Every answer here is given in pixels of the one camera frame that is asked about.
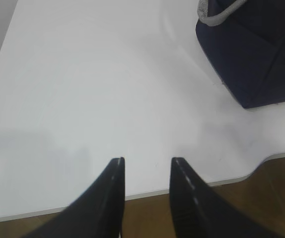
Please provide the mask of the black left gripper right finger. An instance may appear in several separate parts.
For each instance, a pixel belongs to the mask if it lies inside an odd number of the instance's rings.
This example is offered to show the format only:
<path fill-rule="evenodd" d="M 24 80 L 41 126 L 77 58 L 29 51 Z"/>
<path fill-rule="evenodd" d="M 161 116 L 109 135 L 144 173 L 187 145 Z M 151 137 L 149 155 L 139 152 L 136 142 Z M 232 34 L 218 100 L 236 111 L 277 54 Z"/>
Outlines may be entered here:
<path fill-rule="evenodd" d="M 219 196 L 182 157 L 171 160 L 170 210 L 178 238 L 279 238 Z"/>

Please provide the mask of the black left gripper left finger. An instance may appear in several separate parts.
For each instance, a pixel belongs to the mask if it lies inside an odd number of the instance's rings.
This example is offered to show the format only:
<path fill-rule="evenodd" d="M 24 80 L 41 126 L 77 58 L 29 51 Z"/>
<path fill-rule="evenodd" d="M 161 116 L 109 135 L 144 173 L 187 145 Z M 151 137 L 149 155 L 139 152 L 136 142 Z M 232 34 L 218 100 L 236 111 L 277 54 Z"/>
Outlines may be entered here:
<path fill-rule="evenodd" d="M 112 159 L 70 206 L 27 238 L 117 238 L 125 206 L 125 160 Z"/>

